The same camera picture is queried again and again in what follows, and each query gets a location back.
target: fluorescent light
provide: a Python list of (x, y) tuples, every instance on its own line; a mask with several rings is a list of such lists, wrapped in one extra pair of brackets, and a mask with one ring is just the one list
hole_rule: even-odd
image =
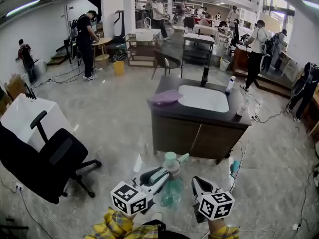
[(10, 16), (10, 15), (12, 15), (12, 14), (14, 14), (14, 13), (16, 13), (16, 12), (18, 12), (18, 11), (24, 9), (24, 8), (27, 8), (27, 7), (31, 6), (31, 5), (36, 4), (36, 3), (39, 2), (39, 1), (40, 1), (40, 0), (34, 0), (34, 1), (32, 1), (32, 2), (28, 2), (28, 3), (24, 4), (24, 5), (21, 5), (21, 6), (19, 6), (18, 8), (15, 8), (15, 9), (9, 11), (6, 16), (8, 17), (8, 16)]
[(315, 8), (315, 9), (319, 9), (319, 4), (314, 3), (314, 2), (310, 2), (308, 0), (302, 0), (306, 5)]

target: white bucket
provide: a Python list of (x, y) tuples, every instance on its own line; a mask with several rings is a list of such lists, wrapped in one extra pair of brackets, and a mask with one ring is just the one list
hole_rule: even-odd
[(222, 71), (226, 71), (228, 66), (229, 66), (230, 62), (226, 59), (222, 59), (220, 60), (220, 65), (219, 65), (219, 69)]

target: purple cloth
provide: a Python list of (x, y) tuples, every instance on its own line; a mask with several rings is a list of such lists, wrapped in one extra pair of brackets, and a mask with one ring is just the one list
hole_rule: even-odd
[(148, 101), (158, 105), (170, 104), (176, 102), (181, 97), (183, 97), (183, 95), (181, 95), (176, 90), (168, 90), (154, 95), (152, 98), (148, 99)]

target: wall outlet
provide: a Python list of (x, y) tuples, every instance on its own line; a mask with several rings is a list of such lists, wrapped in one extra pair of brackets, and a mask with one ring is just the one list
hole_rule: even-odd
[(15, 188), (16, 188), (17, 191), (22, 191), (23, 190), (23, 185), (17, 182), (15, 184)]

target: white sink basin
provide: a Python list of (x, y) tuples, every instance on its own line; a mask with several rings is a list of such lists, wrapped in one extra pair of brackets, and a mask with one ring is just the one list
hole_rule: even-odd
[(218, 90), (182, 85), (178, 92), (184, 95), (178, 102), (184, 106), (226, 113), (229, 111), (227, 97)]

